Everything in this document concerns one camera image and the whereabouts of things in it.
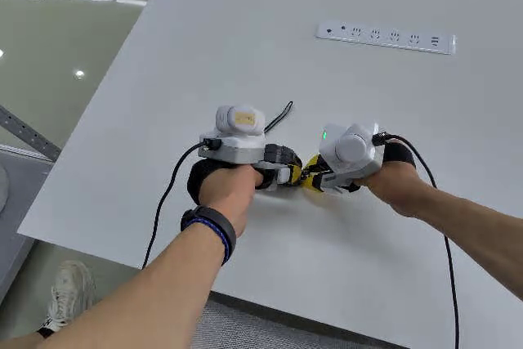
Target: socket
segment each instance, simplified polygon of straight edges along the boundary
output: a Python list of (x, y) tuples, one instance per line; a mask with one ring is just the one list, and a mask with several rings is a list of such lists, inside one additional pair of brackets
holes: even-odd
[(453, 55), (456, 53), (456, 36), (436, 32), (424, 33), (387, 28), (383, 26), (366, 26), (350, 24), (338, 20), (328, 20), (318, 26), (317, 38), (393, 47)]

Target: strap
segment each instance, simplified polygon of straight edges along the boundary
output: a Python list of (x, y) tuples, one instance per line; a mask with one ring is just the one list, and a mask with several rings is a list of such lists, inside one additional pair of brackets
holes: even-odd
[(190, 170), (189, 180), (187, 181), (187, 191), (196, 204), (199, 204), (199, 190), (202, 188), (203, 181), (218, 169), (231, 169), (236, 165), (217, 161), (215, 159), (202, 159), (193, 165)]
[(205, 206), (198, 206), (196, 209), (187, 210), (184, 213), (180, 222), (181, 231), (195, 222), (207, 225), (218, 235), (218, 237), (220, 237), (221, 242), (226, 248), (226, 255), (224, 256), (222, 263), (223, 265), (229, 260), (236, 247), (235, 228), (223, 214), (213, 208), (207, 208)]
[(387, 142), (385, 144), (385, 151), (383, 151), (383, 163), (389, 161), (401, 161), (404, 163), (410, 163), (416, 168), (412, 152), (403, 143)]

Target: shoe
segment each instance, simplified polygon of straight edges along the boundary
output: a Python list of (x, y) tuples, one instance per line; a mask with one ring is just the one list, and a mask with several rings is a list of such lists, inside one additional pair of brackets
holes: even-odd
[(42, 327), (57, 332), (94, 303), (95, 283), (91, 272), (79, 261), (62, 262), (51, 295)]

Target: hand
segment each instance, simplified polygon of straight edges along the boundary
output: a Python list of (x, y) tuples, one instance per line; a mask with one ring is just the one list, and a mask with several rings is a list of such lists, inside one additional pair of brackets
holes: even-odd
[(416, 217), (424, 197), (433, 190), (419, 178), (414, 166), (401, 161), (384, 163), (379, 171), (355, 183), (367, 186), (379, 199), (405, 217)]
[(247, 209), (253, 201), (254, 187), (263, 176), (251, 165), (218, 169), (205, 178), (199, 191), (202, 205), (223, 214), (240, 237), (247, 224)]

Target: finger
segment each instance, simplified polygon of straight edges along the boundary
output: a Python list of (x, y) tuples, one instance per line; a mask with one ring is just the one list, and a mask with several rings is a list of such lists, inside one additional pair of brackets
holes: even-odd
[(248, 176), (253, 177), (254, 185), (256, 187), (260, 186), (263, 182), (263, 175), (259, 173), (252, 165), (240, 165), (238, 166), (240, 171), (248, 172)]

